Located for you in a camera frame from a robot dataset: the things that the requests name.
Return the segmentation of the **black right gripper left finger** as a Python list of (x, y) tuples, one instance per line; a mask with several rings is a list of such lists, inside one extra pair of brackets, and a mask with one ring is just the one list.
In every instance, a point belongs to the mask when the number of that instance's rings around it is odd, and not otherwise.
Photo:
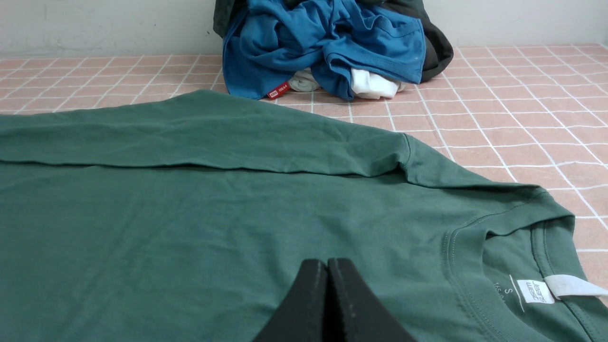
[(304, 260), (287, 295), (254, 341), (321, 342), (327, 285), (326, 264)]

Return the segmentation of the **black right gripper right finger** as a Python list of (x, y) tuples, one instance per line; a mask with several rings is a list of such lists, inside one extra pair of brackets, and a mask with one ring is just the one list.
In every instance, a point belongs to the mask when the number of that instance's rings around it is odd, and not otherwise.
[(328, 260), (326, 336), (330, 342), (414, 342), (347, 258)]

